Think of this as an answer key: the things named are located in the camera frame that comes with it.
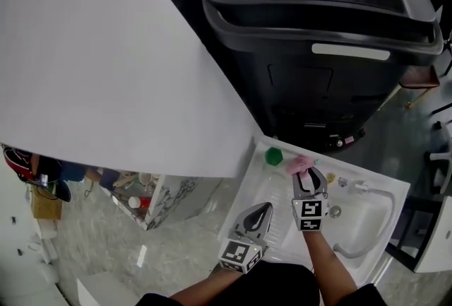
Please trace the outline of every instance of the sink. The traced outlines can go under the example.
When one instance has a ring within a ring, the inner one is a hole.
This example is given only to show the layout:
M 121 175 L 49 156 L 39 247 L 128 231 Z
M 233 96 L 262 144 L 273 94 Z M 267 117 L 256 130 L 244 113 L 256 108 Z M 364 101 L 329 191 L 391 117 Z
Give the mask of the sink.
M 277 167 L 265 162 L 265 152 L 271 146 L 281 149 L 283 153 L 284 161 Z M 256 144 L 242 185 L 219 233 L 219 240 L 227 236 L 235 218 L 244 209 L 269 201 L 273 205 L 272 222 L 266 236 L 270 248 L 263 259 L 302 264 L 309 269 L 312 267 L 303 235 L 297 230 L 292 215 L 292 177 L 285 171 L 291 159 L 298 155 L 319 159 L 316 167 L 322 174 L 335 175 L 334 181 L 328 185 L 328 202 L 331 208 L 339 207 L 340 215 L 332 218 L 328 214 L 321 230 L 331 247 L 339 243 L 347 252 L 358 252 L 372 244 L 383 232 L 379 242 L 360 257 L 346 258 L 336 253 L 357 285 L 365 284 L 396 226 L 410 185 L 266 136 Z M 349 186 L 341 187 L 338 184 L 339 177 L 349 181 L 363 180 L 375 189 L 390 192 L 395 199 L 394 204 L 390 198 L 380 194 L 353 193 Z M 393 208 L 395 217 L 391 219 Z

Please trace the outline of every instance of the pink object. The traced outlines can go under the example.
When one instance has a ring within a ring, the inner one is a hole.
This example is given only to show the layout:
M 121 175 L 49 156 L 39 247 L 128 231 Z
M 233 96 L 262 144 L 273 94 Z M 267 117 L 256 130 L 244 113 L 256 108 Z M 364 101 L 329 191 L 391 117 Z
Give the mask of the pink object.
M 346 144 L 350 144 L 355 141 L 355 138 L 353 136 L 349 136 L 348 138 L 345 138 L 344 141 Z
M 129 198 L 129 207 L 130 208 L 149 208 L 151 199 L 152 199 L 152 197 L 150 197 L 150 196 L 131 196 Z
M 286 171 L 293 175 L 295 173 L 300 173 L 301 178 L 305 178 L 308 175 L 308 169 L 314 166 L 314 160 L 308 158 L 307 156 L 297 156 L 292 160 L 286 168 Z

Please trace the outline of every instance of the drain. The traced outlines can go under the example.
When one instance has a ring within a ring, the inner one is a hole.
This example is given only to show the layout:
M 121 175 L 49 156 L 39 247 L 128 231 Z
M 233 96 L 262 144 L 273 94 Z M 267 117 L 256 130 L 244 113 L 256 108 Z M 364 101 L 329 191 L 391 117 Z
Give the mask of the drain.
M 332 206 L 330 209 L 330 217 L 337 218 L 342 213 L 342 209 L 339 206 Z

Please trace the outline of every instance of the cardboard box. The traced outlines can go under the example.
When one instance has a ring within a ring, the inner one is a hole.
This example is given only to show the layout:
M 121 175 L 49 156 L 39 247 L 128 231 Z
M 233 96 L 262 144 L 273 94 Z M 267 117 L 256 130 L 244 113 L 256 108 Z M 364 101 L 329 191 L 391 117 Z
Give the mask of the cardboard box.
M 35 185 L 31 185 L 31 211 L 33 217 L 37 219 L 61 219 L 61 199 L 55 199 L 45 189 L 39 190 Z

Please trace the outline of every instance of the floor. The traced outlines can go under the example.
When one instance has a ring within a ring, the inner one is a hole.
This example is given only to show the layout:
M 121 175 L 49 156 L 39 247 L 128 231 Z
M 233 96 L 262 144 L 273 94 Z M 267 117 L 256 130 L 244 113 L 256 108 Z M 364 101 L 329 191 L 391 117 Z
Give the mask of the floor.
M 443 54 L 436 64 L 443 73 L 451 60 Z M 414 109 L 404 105 L 418 93 L 401 90 L 366 124 L 367 135 L 335 158 L 411 184 L 410 194 L 431 198 L 423 161 L 435 147 L 432 124 L 452 120 L 452 109 L 430 117 L 429 113 L 452 101 L 452 80 Z M 71 184 L 73 201 L 64 204 L 63 219 L 55 239 L 61 277 L 60 287 L 78 305 L 76 279 L 110 271 L 138 296 L 171 295 L 203 278 L 217 263 L 217 233 L 233 201 L 236 187 L 224 183 L 214 212 L 145 232 L 116 207 L 98 188 L 85 198 L 86 184 Z M 147 247 L 142 267 L 137 266 L 142 246 Z M 393 260 L 378 284 L 389 305 L 438 305 L 452 286 L 452 271 L 415 274 Z

